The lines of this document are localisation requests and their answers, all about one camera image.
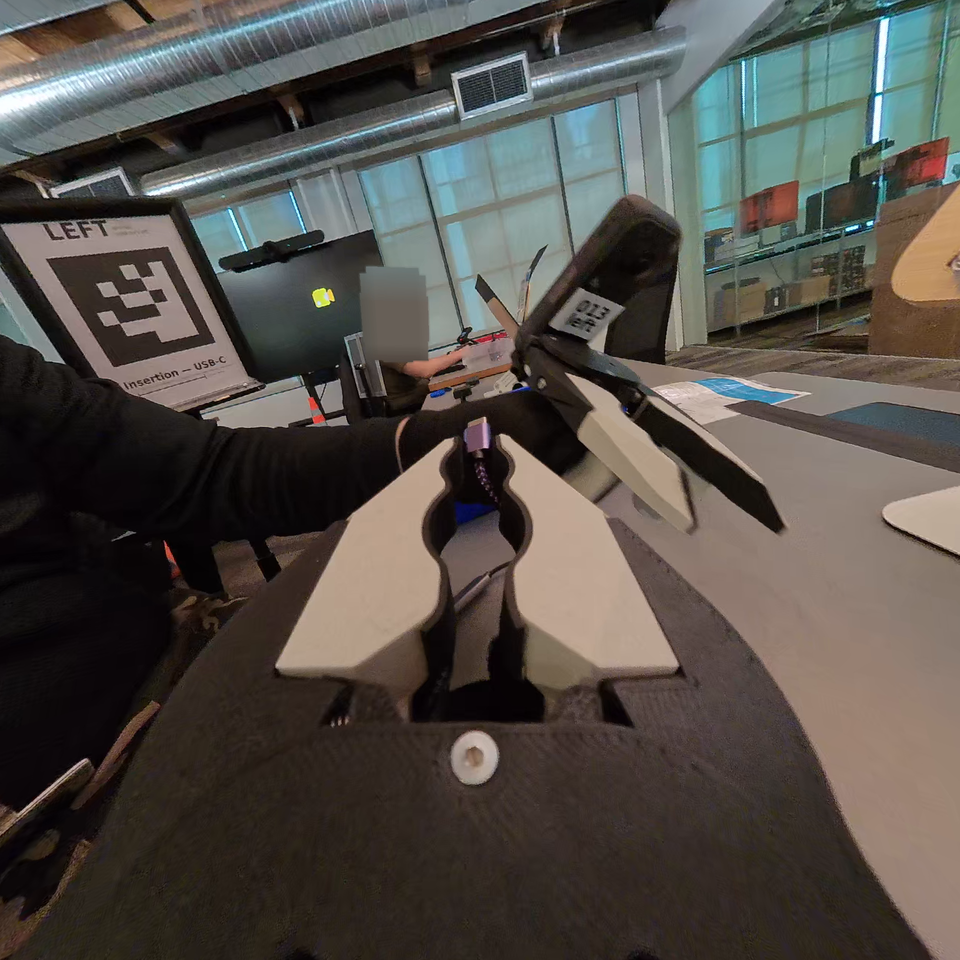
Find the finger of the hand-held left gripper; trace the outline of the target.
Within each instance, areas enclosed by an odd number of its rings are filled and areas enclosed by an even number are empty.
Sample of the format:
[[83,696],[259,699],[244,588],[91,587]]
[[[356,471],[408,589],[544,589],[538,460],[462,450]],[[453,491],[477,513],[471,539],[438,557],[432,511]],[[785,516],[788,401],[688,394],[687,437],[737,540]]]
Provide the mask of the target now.
[[762,477],[689,415],[654,391],[643,391],[635,423],[662,449],[774,534],[786,522]]
[[679,531],[695,528],[686,475],[640,426],[618,399],[593,381],[576,377],[587,411],[576,430],[580,443],[648,507]]

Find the black webcam bar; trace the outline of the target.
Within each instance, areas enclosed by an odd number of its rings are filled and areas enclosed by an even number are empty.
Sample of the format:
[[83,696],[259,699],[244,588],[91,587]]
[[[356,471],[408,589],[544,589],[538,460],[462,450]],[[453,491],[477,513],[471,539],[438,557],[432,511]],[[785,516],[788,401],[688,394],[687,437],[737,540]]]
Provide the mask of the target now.
[[224,272],[244,273],[263,266],[286,263],[318,249],[325,241],[323,230],[311,230],[279,241],[266,241],[260,246],[224,256],[219,259],[218,265]]

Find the silver air duct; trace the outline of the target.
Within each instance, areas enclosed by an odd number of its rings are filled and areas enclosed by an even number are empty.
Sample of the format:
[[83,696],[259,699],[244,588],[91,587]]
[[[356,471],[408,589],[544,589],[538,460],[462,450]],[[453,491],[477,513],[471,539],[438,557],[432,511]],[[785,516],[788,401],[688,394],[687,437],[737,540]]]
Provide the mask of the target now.
[[682,26],[642,31],[615,41],[530,62],[533,101],[461,121],[450,88],[378,105],[346,117],[304,127],[241,148],[223,150],[146,174],[146,197],[202,197],[284,179],[302,169],[380,153],[433,138],[464,122],[488,120],[514,108],[565,98],[606,85],[660,79],[673,74],[687,50]]
[[48,154],[382,52],[534,2],[214,2],[2,70],[2,150]]

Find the cardboard flap with black tip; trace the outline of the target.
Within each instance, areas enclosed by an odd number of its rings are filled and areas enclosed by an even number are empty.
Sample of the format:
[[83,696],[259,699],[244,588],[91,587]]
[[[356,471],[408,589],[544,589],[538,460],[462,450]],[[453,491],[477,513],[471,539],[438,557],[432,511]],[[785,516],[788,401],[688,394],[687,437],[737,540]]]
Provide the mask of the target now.
[[492,317],[498,322],[506,335],[512,340],[519,336],[523,323],[526,319],[530,306],[531,281],[535,270],[539,266],[547,245],[542,246],[534,255],[529,267],[525,271],[519,289],[519,299],[517,311],[512,313],[502,299],[497,295],[482,274],[478,273],[475,278],[475,291],[486,305]]

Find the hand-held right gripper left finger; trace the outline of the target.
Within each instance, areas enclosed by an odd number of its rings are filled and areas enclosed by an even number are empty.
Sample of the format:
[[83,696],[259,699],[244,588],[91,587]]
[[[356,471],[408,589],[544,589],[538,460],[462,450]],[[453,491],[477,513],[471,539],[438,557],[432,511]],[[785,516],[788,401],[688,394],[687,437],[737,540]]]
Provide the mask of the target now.
[[425,633],[450,585],[427,523],[449,505],[448,462],[458,456],[457,440],[442,440],[349,517],[279,654],[278,674],[382,688],[427,680]]

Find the person's left forearm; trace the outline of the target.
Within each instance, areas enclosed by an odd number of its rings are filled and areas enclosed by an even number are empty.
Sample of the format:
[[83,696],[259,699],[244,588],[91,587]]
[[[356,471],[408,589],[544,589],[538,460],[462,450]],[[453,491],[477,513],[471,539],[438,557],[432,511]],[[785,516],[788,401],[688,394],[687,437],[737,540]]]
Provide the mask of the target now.
[[103,606],[74,514],[167,542],[322,531],[399,475],[402,424],[218,426],[2,337],[2,650]]

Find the white air vent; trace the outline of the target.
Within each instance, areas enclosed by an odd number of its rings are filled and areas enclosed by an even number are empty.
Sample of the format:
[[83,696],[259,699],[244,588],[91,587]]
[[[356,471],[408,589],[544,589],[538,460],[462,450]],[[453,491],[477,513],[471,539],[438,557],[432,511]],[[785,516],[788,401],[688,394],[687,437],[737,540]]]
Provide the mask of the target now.
[[450,80],[461,121],[533,101],[530,61],[525,51],[453,71]]
[[122,199],[138,195],[121,167],[49,186],[46,192],[52,199]]

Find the printed paper sheet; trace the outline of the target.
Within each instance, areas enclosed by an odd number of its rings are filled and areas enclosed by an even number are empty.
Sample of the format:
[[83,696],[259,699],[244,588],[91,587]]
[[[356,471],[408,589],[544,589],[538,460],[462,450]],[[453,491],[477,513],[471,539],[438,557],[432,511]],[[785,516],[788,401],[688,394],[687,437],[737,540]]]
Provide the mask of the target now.
[[738,377],[707,377],[670,383],[653,388],[695,423],[706,426],[738,414],[734,407],[743,402],[778,405],[807,397],[804,390],[786,390]]

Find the printed tag sign board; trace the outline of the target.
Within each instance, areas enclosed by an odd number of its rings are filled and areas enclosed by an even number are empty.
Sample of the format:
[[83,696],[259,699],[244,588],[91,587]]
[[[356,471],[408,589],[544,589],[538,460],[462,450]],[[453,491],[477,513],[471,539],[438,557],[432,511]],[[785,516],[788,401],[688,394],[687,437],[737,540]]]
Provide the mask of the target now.
[[24,336],[83,377],[187,413],[264,387],[178,200],[4,202],[1,259]]

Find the black mesh office chair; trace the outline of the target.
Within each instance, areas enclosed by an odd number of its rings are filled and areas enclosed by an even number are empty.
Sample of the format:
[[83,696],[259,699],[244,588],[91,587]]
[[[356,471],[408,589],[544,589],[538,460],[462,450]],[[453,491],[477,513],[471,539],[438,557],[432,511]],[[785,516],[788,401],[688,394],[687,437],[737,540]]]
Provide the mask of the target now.
[[678,255],[679,243],[673,241],[622,251],[605,261],[597,291],[623,311],[606,327],[603,353],[665,363]]

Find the white tablet stand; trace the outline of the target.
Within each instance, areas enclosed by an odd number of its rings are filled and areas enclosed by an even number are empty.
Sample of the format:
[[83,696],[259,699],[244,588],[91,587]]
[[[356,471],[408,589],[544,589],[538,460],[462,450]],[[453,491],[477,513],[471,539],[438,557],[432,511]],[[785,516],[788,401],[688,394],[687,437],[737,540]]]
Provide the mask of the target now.
[[894,530],[959,557],[959,486],[896,500],[881,517]]

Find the black television screen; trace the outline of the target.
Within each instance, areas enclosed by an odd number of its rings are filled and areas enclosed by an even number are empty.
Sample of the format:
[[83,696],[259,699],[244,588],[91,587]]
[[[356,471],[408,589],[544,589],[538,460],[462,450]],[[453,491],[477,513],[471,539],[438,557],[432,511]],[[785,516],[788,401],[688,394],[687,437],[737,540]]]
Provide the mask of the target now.
[[372,230],[327,239],[286,263],[218,277],[250,355],[273,383],[334,369],[344,338],[362,329],[361,276],[383,261]]

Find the person's left hand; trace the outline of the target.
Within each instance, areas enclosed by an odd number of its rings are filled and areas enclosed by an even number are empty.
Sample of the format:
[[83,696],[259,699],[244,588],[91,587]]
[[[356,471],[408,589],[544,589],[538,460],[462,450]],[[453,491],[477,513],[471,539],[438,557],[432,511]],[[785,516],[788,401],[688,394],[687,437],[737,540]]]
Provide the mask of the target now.
[[509,436],[554,474],[565,474],[587,453],[548,399],[516,390],[406,416],[394,435],[399,469],[407,470],[441,441],[462,438],[469,423],[479,418],[487,420],[493,435]]

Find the red printer enclosure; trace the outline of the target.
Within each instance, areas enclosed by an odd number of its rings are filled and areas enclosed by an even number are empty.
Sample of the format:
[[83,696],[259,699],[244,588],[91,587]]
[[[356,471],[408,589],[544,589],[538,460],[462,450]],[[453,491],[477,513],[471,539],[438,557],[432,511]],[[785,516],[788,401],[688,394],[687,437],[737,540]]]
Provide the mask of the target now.
[[738,206],[738,229],[741,235],[762,231],[795,222],[799,211],[797,179],[764,188],[742,198]]
[[883,161],[883,180],[889,196],[919,186],[940,184],[946,174],[950,138],[941,137],[898,152]]

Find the grey usb hub with cable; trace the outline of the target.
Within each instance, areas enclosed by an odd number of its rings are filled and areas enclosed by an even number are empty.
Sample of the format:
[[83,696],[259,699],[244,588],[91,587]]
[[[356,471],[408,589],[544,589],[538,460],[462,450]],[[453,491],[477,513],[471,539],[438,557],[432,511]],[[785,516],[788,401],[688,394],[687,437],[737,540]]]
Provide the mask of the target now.
[[466,586],[460,589],[453,598],[454,612],[459,615],[462,611],[471,606],[476,599],[482,596],[490,586],[497,569],[487,570],[479,576],[472,579]]

